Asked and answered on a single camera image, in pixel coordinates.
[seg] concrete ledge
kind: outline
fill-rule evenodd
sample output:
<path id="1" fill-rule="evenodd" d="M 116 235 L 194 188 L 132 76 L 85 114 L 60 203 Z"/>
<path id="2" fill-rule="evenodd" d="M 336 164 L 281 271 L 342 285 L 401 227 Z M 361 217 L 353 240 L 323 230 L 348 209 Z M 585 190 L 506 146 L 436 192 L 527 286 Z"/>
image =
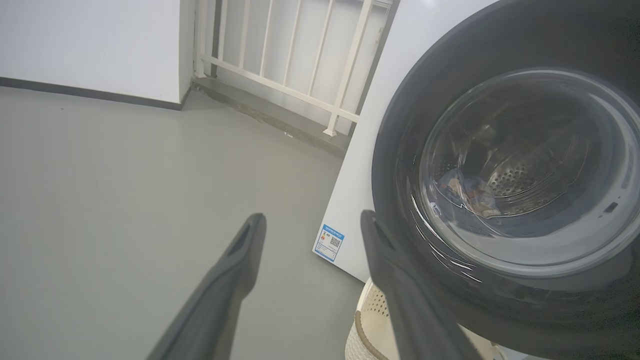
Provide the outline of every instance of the concrete ledge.
<path id="1" fill-rule="evenodd" d="M 344 158 L 347 152 L 350 137 L 340 133 L 333 137 L 324 134 L 323 130 L 326 128 L 317 122 L 249 92 L 213 78 L 193 78 L 193 87 L 201 90 L 215 101 L 229 105 L 241 113 L 339 158 Z"/>

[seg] laundry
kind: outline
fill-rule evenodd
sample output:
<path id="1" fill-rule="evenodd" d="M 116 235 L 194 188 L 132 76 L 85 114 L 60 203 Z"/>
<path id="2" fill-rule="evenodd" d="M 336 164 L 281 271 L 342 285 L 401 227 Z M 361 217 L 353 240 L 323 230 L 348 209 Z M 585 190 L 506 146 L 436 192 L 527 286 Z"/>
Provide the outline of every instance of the laundry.
<path id="1" fill-rule="evenodd" d="M 493 191 L 487 183 L 477 176 L 465 177 L 457 168 L 440 178 L 438 189 L 454 204 L 481 217 L 490 218 L 502 214 L 495 205 Z"/>

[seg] blue and white sticker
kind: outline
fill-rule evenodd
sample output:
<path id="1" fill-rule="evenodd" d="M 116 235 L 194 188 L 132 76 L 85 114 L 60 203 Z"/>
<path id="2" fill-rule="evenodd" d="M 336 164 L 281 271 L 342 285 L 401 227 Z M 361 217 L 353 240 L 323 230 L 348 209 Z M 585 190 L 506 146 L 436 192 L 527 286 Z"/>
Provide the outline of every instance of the blue and white sticker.
<path id="1" fill-rule="evenodd" d="M 333 262 L 333 260 L 335 260 L 335 256 L 338 254 L 338 250 L 340 250 L 342 241 L 344 241 L 343 234 L 340 234 L 331 227 L 323 224 L 320 237 L 318 237 L 318 242 L 314 250 L 318 254 L 327 258 L 327 260 Z"/>

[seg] washing machine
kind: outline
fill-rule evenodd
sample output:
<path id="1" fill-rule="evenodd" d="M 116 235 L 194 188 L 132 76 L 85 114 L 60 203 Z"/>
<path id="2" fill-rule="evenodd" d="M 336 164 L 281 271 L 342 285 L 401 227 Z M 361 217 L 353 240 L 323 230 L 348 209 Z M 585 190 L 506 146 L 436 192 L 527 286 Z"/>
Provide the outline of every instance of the washing machine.
<path id="1" fill-rule="evenodd" d="M 639 359 L 638 104 L 636 1 L 402 0 L 312 251 L 374 209 L 466 328 Z"/>

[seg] gray baseboard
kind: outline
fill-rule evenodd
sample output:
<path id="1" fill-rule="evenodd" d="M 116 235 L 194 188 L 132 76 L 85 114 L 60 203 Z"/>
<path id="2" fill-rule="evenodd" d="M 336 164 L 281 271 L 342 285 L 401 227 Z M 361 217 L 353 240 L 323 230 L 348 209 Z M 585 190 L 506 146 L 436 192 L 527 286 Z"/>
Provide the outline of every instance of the gray baseboard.
<path id="1" fill-rule="evenodd" d="M 128 104 L 153 106 L 155 108 L 163 108 L 163 109 L 169 109 L 169 110 L 182 110 L 184 101 L 186 100 L 187 95 L 189 95 L 189 91 L 187 91 L 187 93 L 182 98 L 182 101 L 178 104 L 176 102 L 147 99 L 146 97 L 116 94 L 113 92 L 75 88 L 73 86 L 39 83 L 37 81 L 28 81 L 28 80 L 20 80 L 20 79 L 12 79 L 12 78 L 0 78 L 0 86 L 5 86 L 8 88 L 28 89 L 28 90 L 41 91 L 41 92 L 53 92 L 56 94 L 90 97 L 92 99 L 126 102 Z"/>
<path id="2" fill-rule="evenodd" d="M 351 140 L 347 135 L 324 134 L 323 130 L 326 129 L 324 126 L 256 95 L 214 78 L 194 78 L 193 86 L 215 101 L 229 105 L 313 147 L 330 152 L 339 158 L 343 158 L 347 152 Z"/>

